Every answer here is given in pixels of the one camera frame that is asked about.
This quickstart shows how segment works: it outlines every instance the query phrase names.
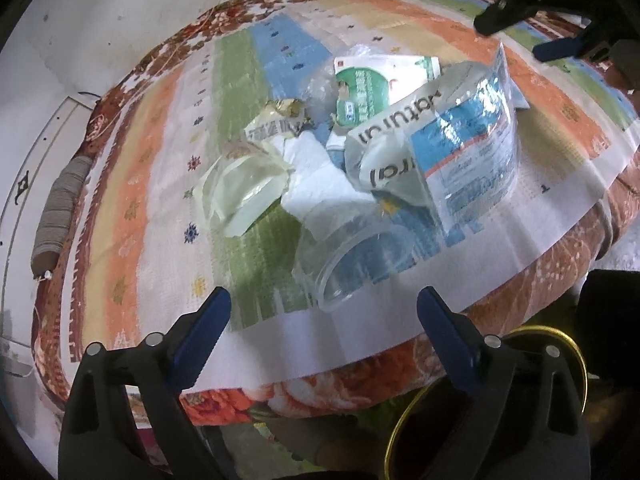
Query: silver rivet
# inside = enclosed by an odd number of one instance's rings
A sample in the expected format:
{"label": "silver rivet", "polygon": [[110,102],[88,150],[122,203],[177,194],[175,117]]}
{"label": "silver rivet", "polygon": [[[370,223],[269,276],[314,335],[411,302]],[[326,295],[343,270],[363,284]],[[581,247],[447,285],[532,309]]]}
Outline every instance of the silver rivet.
{"label": "silver rivet", "polygon": [[91,343],[87,348],[86,348],[86,352],[89,355],[96,355],[98,352],[100,352],[100,350],[102,350],[102,345],[98,342],[95,343]]}
{"label": "silver rivet", "polygon": [[484,344],[489,348],[500,348],[502,341],[497,335],[488,335],[484,337]]}
{"label": "silver rivet", "polygon": [[149,346],[158,346],[162,342],[162,339],[164,339],[164,334],[161,332],[152,332],[145,337],[145,343]]}
{"label": "silver rivet", "polygon": [[546,353],[549,354],[551,357],[560,357],[560,351],[556,346],[549,345],[548,347],[545,348],[545,350],[546,350]]}

